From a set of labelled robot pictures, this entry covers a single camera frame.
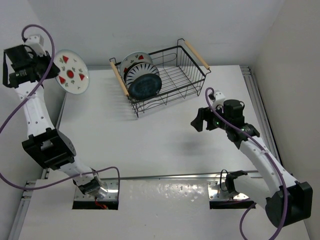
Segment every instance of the plate with red triangle pattern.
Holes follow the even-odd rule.
[[[133,52],[131,54],[129,54],[128,56],[126,56],[123,61],[120,64],[120,75],[122,77],[122,79],[124,81],[126,81],[125,79],[125,75],[127,75],[126,73],[128,73],[128,71],[130,70],[132,65],[135,65],[137,63],[149,63],[152,64],[152,58],[148,53],[145,53],[143,51],[136,51]]]
[[[60,69],[55,78],[68,93],[83,94],[89,87],[89,71],[82,58],[71,50],[61,50],[54,55],[54,64]]]

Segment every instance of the dish rack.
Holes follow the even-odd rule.
[[[208,71],[207,73],[202,71],[186,49],[180,45],[181,42],[183,42],[202,63]],[[185,99],[187,96],[193,94],[200,95],[206,76],[211,73],[211,70],[209,65],[188,41],[180,38],[177,40],[176,46],[154,51],[149,53],[149,55],[152,58],[153,65],[159,70],[162,88],[157,95],[143,100],[136,100],[129,95],[125,81],[119,73],[118,66],[121,62],[117,62],[114,57],[109,60],[123,93],[128,98],[137,117],[139,117],[139,113],[145,113],[147,110],[161,105],[167,105],[172,101],[181,98]]]

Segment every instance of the metal plate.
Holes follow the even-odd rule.
[[[221,187],[225,189],[226,173],[222,174]],[[248,199],[249,197],[243,193],[237,195],[228,193],[227,191],[222,191],[220,189],[220,174],[217,174],[214,179],[208,180],[208,195],[210,201],[240,201]]]
[[[27,181],[25,184],[26,188],[34,188],[35,186],[36,186],[36,181]],[[25,217],[27,215],[28,207],[31,201],[32,193],[33,191],[29,191],[29,190],[23,191],[20,205],[16,212],[8,240],[19,239],[20,232],[23,227]]]
[[[103,199],[99,199],[102,202],[114,202],[118,197],[118,180],[101,180],[102,185],[108,190],[107,195]],[[75,189],[74,201],[77,202],[94,202],[95,198],[88,194],[83,194],[78,187]]]

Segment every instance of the plate rim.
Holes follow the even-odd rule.
[[[156,65],[154,65],[153,63],[149,63],[149,62],[141,62],[141,63],[138,63],[137,65],[135,65],[132,69],[134,69],[136,66],[138,66],[138,65],[142,65],[142,64],[149,64],[149,65],[153,65],[153,66],[157,69],[157,71],[158,71],[158,74],[156,74],[156,73],[151,73],[151,72],[146,73],[146,74],[155,74],[155,75],[157,75],[157,76],[159,76],[159,77],[160,77],[160,71],[159,71],[159,69],[157,68],[157,66],[156,66]]]

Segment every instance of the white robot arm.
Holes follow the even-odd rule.
[[[213,113],[210,107],[199,108],[197,117],[191,122],[191,125],[198,132],[201,132],[203,122],[206,121],[206,129],[209,131],[217,128],[225,130],[228,139],[249,158],[263,178],[263,180],[251,178],[242,170],[228,173],[225,179],[227,191],[230,194],[243,193],[247,195],[265,209],[271,223],[278,227],[284,211],[284,187],[278,172],[267,157],[268,154],[279,169],[288,193],[284,226],[309,218],[313,196],[311,186],[307,182],[300,183],[289,174],[266,148],[266,144],[255,127],[245,122],[244,103],[234,99],[226,100],[224,94],[219,90],[214,91],[208,97],[212,100],[212,109],[219,117]]]
[[[3,78],[6,87],[14,88],[22,102],[35,88],[48,67],[50,56],[43,48],[41,35],[29,36],[24,45],[4,50],[12,62],[14,73]],[[52,66],[47,79],[54,78],[60,72]],[[88,173],[93,170],[84,165],[70,139],[56,129],[49,117],[44,99],[44,88],[39,87],[28,97],[23,105],[27,122],[28,140],[22,143],[24,150],[43,168],[59,170],[68,176]],[[83,194],[103,199],[108,191],[101,185],[98,174],[86,174],[73,178],[73,182]]]

